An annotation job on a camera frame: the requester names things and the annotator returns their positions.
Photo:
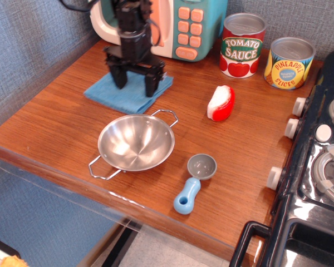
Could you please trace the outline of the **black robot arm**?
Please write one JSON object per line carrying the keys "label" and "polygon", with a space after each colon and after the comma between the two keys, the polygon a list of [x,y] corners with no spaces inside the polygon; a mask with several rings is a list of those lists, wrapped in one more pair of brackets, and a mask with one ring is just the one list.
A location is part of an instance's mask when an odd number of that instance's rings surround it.
{"label": "black robot arm", "polygon": [[151,1],[115,1],[119,46],[108,46],[106,64],[115,85],[122,89],[127,84],[127,72],[144,76],[145,94],[152,97],[164,78],[165,63],[151,52],[154,24],[150,19]]}

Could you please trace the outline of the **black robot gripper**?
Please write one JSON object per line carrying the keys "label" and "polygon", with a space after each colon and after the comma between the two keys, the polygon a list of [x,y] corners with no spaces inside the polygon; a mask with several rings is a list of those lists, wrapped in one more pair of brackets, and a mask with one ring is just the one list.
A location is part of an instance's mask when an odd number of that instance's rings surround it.
{"label": "black robot gripper", "polygon": [[165,77],[165,63],[151,52],[151,32],[118,33],[121,45],[104,48],[115,85],[122,89],[127,83],[127,72],[135,72],[145,76],[146,97],[153,97]]}

